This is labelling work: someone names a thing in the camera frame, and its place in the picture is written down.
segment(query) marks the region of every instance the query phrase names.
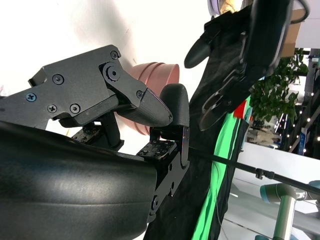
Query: pink bowl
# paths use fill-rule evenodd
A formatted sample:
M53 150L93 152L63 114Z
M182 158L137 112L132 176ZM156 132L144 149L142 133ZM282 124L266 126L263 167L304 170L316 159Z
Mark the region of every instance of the pink bowl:
M180 69L178 64L165 64L158 62L145 63L134 66L128 73L135 79L146 84L157 96L167 84L179 83ZM142 135L149 135L149 127L121 117L130 128Z

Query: black cable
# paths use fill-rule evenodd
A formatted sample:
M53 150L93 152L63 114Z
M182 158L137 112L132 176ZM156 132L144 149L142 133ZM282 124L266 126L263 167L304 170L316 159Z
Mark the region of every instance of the black cable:
M295 20L292 20L291 21L291 24L299 24L301 22L303 22L304 20L306 20L306 18L309 16L310 14L310 8L309 8L309 5L306 3L305 0L297 0L301 5L302 7L304 8L304 16L299 18L299 19L295 19Z
M266 171L263 169L255 168L253 166L249 166L237 161L230 161L228 159L225 159L220 156L212 155L212 153L207 153L200 151L195 148L189 147L189 154L197 155L198 157L201 157L203 160L210 161L210 162L218 162L225 165L228 165L233 168L237 168L243 171L246 171L248 173L256 174L256 177L266 177L268 179L276 180L278 182L282 182L287 185L291 185L293 187L296 187L298 189L307 191L309 193L313 193L317 196L320 196L320 189L314 186L310 186L308 184L305 184L303 182L276 174L274 172Z

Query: black plastic housing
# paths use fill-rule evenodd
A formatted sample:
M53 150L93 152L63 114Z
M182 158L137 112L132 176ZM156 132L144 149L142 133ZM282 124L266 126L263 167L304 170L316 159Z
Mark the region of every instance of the black plastic housing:
M131 240L157 173L142 157L0 121L1 240Z

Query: black curved cover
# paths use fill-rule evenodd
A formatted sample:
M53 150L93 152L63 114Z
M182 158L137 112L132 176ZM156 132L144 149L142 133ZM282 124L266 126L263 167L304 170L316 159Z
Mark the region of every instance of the black curved cover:
M251 9L249 37L244 61L269 69L272 74L279 64L281 51L291 21L293 0L255 0Z
M0 121L1 240L131 240L147 227L156 170Z
M161 91L160 99L174 116L171 126L189 127L189 100L184 85L180 83L166 85Z
M143 94L138 108L116 112L126 119L150 127L165 127L173 120L170 110L149 88Z

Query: cardboard box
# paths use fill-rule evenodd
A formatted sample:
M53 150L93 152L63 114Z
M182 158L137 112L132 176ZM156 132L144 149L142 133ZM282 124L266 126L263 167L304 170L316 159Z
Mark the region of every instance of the cardboard box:
M304 9L297 9L292 11L291 20L297 20L303 17L305 14ZM282 49L281 57L292 57L295 55L296 41L299 33L301 23L291 24L289 26L284 46Z

